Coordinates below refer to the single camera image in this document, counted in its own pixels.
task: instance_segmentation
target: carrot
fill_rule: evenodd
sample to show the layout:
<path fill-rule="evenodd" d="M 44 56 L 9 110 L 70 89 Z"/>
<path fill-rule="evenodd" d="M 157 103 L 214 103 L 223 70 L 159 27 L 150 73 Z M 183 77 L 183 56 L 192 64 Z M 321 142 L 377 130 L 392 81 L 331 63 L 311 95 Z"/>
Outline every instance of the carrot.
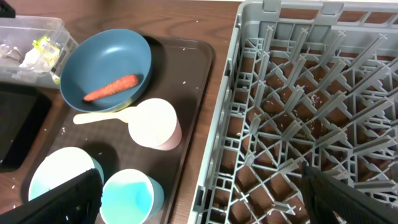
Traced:
<path fill-rule="evenodd" d="M 126 75 L 112 83 L 100 88 L 99 90 L 95 90 L 87 94 L 83 100 L 86 102 L 91 102 L 95 100 L 102 99 L 107 96 L 111 96 L 113 94 L 119 93 L 124 90 L 128 90 L 136 85 L 138 85 L 139 79 L 137 75 Z"/>

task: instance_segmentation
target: plastic bowl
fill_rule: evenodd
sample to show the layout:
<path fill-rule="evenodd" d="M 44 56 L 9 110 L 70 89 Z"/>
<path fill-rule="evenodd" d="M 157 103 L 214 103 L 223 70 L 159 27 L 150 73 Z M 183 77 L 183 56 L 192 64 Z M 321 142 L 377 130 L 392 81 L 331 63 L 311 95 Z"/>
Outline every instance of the plastic bowl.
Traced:
<path fill-rule="evenodd" d="M 60 89 L 65 101 L 83 112 L 123 109 L 138 99 L 150 79 L 152 55 L 145 38 L 126 29 L 100 32 L 85 40 L 65 64 Z M 92 103 L 83 97 L 130 74 L 139 76 L 138 86 Z"/>

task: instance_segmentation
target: gray dish rack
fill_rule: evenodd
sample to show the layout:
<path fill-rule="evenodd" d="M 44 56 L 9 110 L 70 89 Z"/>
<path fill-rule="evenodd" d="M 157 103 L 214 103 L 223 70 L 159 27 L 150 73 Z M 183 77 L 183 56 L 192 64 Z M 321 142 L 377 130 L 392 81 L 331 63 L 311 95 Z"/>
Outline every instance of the gray dish rack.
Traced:
<path fill-rule="evenodd" d="M 303 161 L 398 207 L 397 28 L 398 4 L 244 1 L 188 222 L 310 223 Z"/>

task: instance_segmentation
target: white cup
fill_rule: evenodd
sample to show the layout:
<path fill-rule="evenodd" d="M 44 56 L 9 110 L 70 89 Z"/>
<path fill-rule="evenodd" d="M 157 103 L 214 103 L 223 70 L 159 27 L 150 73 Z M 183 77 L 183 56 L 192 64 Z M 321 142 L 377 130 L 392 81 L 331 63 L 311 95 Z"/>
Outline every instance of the white cup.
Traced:
<path fill-rule="evenodd" d="M 137 109 L 136 119 L 129 123 L 130 136 L 137 144 L 165 151 L 180 144 L 180 123 L 169 102 L 152 98 L 140 103 Z"/>

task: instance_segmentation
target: spoon handle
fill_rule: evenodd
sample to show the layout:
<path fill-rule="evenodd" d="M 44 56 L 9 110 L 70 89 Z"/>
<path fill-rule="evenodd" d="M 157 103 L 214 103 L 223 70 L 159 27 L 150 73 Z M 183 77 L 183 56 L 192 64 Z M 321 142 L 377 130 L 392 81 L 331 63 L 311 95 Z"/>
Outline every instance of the spoon handle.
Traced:
<path fill-rule="evenodd" d="M 106 119 L 116 119 L 118 118 L 116 113 L 83 113 L 76 114 L 73 118 L 75 124 L 86 124 L 95 121 L 103 121 Z"/>

